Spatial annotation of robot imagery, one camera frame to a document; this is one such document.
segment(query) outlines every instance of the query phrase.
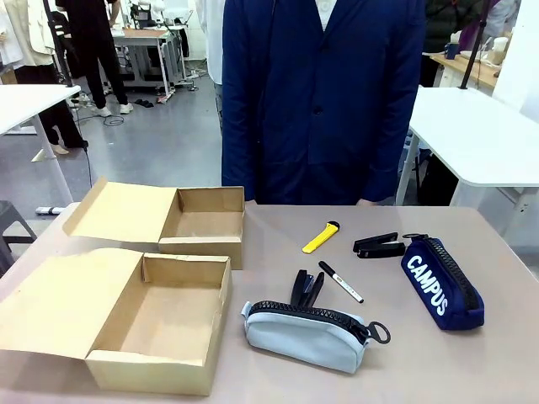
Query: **navy blue pencil case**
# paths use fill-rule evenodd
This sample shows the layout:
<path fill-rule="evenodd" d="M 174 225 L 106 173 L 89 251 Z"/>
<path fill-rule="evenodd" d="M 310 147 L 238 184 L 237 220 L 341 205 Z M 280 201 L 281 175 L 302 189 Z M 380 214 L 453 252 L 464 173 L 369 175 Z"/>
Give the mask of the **navy blue pencil case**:
<path fill-rule="evenodd" d="M 401 266 L 442 330 L 471 330 L 484 324 L 484 303 L 442 242 L 413 234 Z"/>

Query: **black marker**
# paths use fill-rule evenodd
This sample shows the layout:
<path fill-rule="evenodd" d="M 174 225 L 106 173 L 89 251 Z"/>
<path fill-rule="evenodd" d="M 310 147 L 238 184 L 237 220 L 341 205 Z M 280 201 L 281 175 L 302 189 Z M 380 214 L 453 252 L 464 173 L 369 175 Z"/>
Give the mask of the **black marker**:
<path fill-rule="evenodd" d="M 353 290 L 349 284 L 344 282 L 344 279 L 338 276 L 337 273 L 335 273 L 335 271 L 329 265 L 327 265 L 324 261 L 320 261 L 318 265 L 320 265 L 320 268 L 322 268 L 326 272 L 326 274 L 328 274 L 331 278 L 333 278 L 333 280 L 337 282 L 341 288 L 343 288 L 349 294 L 351 294 L 351 296 L 354 299 L 356 299 L 360 303 L 363 303 L 365 301 L 365 299 L 363 299 L 355 290 Z"/>

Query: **black zipper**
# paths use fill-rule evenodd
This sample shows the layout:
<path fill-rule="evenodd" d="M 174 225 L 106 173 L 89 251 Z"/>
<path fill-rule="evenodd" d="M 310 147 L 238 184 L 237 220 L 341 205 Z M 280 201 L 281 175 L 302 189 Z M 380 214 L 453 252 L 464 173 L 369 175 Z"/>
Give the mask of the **black zipper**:
<path fill-rule="evenodd" d="M 478 297 L 475 294 L 472 284 L 462 272 L 458 263 L 435 238 L 429 237 L 427 234 L 405 235 L 404 237 L 411 238 L 412 241 L 421 240 L 427 248 L 440 260 L 446 272 L 453 278 L 459 290 L 464 296 L 464 307 L 466 310 L 475 310 L 479 308 Z"/>
<path fill-rule="evenodd" d="M 262 312 L 283 314 L 286 316 L 306 318 L 308 320 L 333 324 L 352 334 L 357 338 L 361 345 L 364 345 L 366 339 L 370 336 L 369 329 L 367 327 L 358 322 L 356 319 L 338 311 L 317 309 L 315 307 L 292 306 L 285 303 L 279 303 L 277 301 L 263 300 L 255 303 L 253 307 L 251 307 L 249 315 L 251 316 L 255 313 Z"/>

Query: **open cardboard box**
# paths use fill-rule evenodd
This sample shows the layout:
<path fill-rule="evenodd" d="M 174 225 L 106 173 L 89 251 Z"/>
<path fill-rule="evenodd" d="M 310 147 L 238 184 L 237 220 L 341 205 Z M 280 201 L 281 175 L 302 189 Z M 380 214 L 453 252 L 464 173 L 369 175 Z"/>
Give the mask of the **open cardboard box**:
<path fill-rule="evenodd" d="M 83 359 L 105 390 L 209 395 L 230 271 L 117 248 L 49 258 L 0 304 L 0 349 Z"/>
<path fill-rule="evenodd" d="M 161 188 L 101 178 L 63 229 L 146 253 L 228 256 L 232 269 L 241 269 L 243 213 L 242 187 Z"/>

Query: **yellow utility knife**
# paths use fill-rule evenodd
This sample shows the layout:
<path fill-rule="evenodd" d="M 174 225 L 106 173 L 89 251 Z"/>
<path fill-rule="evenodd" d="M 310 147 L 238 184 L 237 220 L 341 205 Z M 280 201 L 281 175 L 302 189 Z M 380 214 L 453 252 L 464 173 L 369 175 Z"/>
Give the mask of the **yellow utility knife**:
<path fill-rule="evenodd" d="M 303 252 L 305 254 L 310 254 L 322 244 L 324 244 L 333 234 L 335 234 L 340 229 L 340 224 L 336 221 L 329 221 L 326 225 L 326 228 L 314 239 L 311 240 L 304 248 Z"/>

